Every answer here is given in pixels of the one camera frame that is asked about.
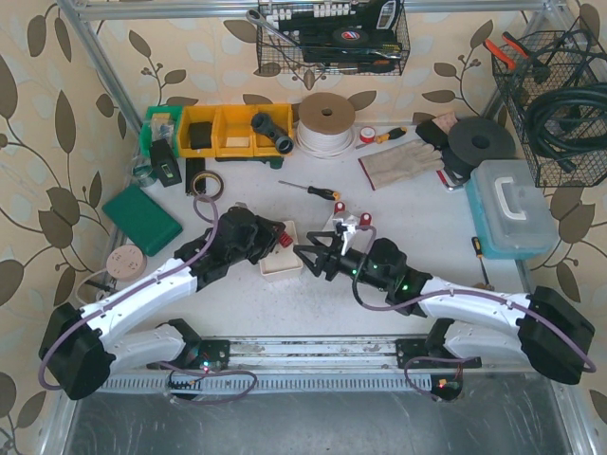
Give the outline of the white spring tray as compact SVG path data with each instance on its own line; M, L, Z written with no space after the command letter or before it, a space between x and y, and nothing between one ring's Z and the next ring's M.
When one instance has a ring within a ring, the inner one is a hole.
M278 244L260 261L261 275L268 282L297 278L304 267L302 260L293 252L293 247L299 244L295 223L284 221L284 224L284 232L291 237L292 244L284 248L278 241Z

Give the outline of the black orange screwdriver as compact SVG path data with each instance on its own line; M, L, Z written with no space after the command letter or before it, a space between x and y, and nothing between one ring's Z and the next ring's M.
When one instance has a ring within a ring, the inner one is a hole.
M335 202L340 201L340 193L337 191L333 191L333 190L325 189L325 188L317 188L317 187L313 187L313 186L306 187L306 186L286 182L283 180L280 180L279 183L290 186L290 187L305 190L308 194L316 195L316 196L320 197L321 199L324 199L327 201L335 201Z

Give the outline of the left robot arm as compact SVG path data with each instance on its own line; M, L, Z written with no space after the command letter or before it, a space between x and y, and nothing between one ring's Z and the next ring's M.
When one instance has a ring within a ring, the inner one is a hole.
M243 261L257 264L284 233L284 223L234 206L147 277L81 308L70 303L58 306L39 350L39 373L51 373L57 390L80 400L113 374L182 359L187 346L196 342L184 322L167 322L140 333L133 328L168 304L223 279L231 266Z

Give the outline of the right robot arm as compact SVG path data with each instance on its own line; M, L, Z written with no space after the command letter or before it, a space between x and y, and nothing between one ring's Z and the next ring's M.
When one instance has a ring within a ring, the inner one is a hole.
M498 293L447 282L408 266L397 245L379 238L358 251L344 250L333 232L308 233L308 245L294 253L310 272L332 281L348 276L352 291L367 284L385 293L380 311L422 318L452 319L497 331L514 340L536 372L562 384L576 385L583 373L596 371L588 353L595 328L556 290L539 286L533 293Z

